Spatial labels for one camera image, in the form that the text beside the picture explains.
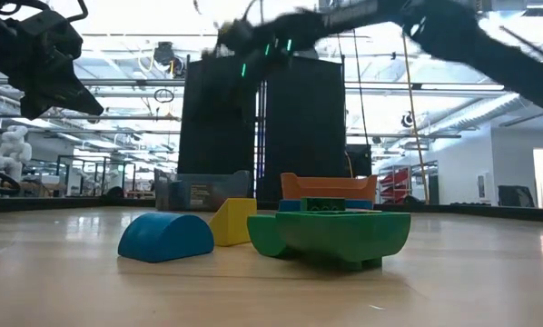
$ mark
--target green block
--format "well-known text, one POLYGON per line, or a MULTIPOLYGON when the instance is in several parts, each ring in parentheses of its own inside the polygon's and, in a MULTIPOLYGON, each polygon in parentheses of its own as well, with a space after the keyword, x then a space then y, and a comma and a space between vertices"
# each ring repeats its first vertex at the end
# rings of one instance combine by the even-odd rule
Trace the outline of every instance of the green block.
POLYGON ((283 258, 294 254, 278 234, 274 215, 252 215, 247 218, 247 229, 255 250, 261 255, 283 258))
POLYGON ((346 199, 344 198, 301 198, 301 210, 308 211, 345 211, 346 199))
POLYGON ((276 213, 288 247, 353 266, 398 253, 409 237, 409 213, 276 213))

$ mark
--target white robot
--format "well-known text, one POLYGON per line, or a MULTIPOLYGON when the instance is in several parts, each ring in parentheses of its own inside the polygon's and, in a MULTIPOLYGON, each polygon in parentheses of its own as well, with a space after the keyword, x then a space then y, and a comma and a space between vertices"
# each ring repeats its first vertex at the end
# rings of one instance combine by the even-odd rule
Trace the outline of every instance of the white robot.
POLYGON ((24 164, 32 159, 32 145, 25 142, 26 134, 25 126, 9 126, 1 135, 0 170, 5 170, 16 182, 21 180, 24 164))

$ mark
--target ceiling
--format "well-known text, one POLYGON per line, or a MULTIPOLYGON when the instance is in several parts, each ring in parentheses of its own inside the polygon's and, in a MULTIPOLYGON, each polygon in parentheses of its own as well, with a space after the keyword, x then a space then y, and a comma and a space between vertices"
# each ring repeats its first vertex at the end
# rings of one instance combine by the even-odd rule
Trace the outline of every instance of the ceiling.
MULTIPOLYGON (((79 12, 75 0, 46 2, 65 16, 79 12)), ((168 79, 165 67, 151 65, 150 57, 158 42, 172 42, 178 56, 185 58, 189 55, 192 61, 198 60, 202 49, 210 48, 215 43, 216 30, 213 21, 220 24, 241 16, 248 2, 249 0, 231 0, 224 3, 216 0, 199 0, 202 11, 202 15, 199 15, 193 7, 193 0, 129 0, 128 5, 124 0, 87 0, 89 16, 83 21, 74 23, 74 27, 84 38, 83 55, 75 61, 76 74, 82 79, 96 80, 168 79)), ((281 13, 293 11, 295 7, 312 9, 317 3, 318 0, 264 1, 263 18, 266 21, 271 20, 281 13)), ((26 9, 16 14, 14 18, 23 19, 34 13, 34 10, 26 9)), ((260 7, 256 4, 248 17, 253 24, 257 24, 261 21, 260 14, 260 7)), ((543 17, 513 15, 508 20, 500 20, 491 15, 480 24, 490 35, 504 43, 518 45, 515 40, 498 30, 498 26, 502 24, 532 43, 543 45, 543 17)), ((361 112, 363 106, 369 134, 405 134, 408 131, 400 123, 403 115, 410 110, 410 99, 405 85, 408 75, 404 55, 409 58, 412 82, 424 84, 425 90, 414 94, 414 107, 419 124, 433 124, 480 98, 498 97, 503 94, 494 92, 500 87, 492 85, 492 81, 483 74, 462 64, 450 64, 431 58, 411 41, 408 42, 405 54, 400 29, 396 25, 362 27, 357 29, 356 34, 356 38, 347 33, 339 38, 333 36, 322 39, 316 44, 316 50, 322 60, 339 62, 341 53, 345 56, 346 104, 349 113, 347 127, 350 134, 363 133, 361 112), (358 49, 358 58, 355 55, 355 47, 358 49), (358 90, 359 80, 362 81, 364 91, 362 99, 358 90), (435 90, 436 88, 443 88, 446 91, 439 92, 435 90)), ((96 123, 75 120, 73 119, 75 117, 44 118, 41 123, 33 122, 34 127, 40 128, 39 124, 50 124, 56 128, 67 129, 68 132, 64 135, 70 137, 63 137, 77 143, 93 138, 90 132, 78 133, 81 130, 104 130, 108 133, 97 134, 96 137, 109 143, 127 146, 128 149, 176 151, 178 132, 181 129, 181 124, 176 118, 182 113, 184 92, 182 86, 168 86, 168 89, 175 93, 175 98, 171 103, 159 104, 153 99, 157 87, 141 89, 111 85, 102 81, 100 84, 104 85, 90 86, 90 89, 98 94, 99 102, 107 108, 104 115, 114 118, 144 116, 147 120, 113 119, 96 123), (163 120, 148 120, 150 115, 158 115, 163 120), (124 131, 119 134, 110 133, 116 130, 124 131), (139 133, 137 140, 134 140, 134 131, 165 133, 139 133)), ((13 97, 20 96, 16 90, 7 86, 0 85, 0 89, 13 97)), ((14 104, 4 103, 2 109, 1 113, 15 112, 14 104)), ((64 110, 52 111, 52 114, 56 117, 77 115, 64 110)), ((364 142, 364 138, 351 136, 349 142, 364 142)))

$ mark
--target wooden table surface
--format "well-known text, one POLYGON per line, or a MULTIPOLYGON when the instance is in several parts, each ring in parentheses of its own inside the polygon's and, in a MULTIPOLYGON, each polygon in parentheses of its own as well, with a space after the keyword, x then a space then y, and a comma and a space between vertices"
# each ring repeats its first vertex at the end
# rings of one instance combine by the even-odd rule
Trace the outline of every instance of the wooden table surface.
POLYGON ((119 258, 144 211, 0 213, 0 327, 543 326, 543 223, 415 214, 401 253, 346 273, 250 244, 119 258))

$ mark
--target yellow triangular block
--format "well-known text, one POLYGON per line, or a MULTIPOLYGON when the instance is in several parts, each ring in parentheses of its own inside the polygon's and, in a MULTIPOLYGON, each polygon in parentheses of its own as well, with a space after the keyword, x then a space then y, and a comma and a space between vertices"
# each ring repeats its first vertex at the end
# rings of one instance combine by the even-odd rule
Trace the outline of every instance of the yellow triangular block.
POLYGON ((209 222, 215 245, 232 246, 249 242, 247 217, 255 214, 257 214, 255 199, 227 199, 209 222))

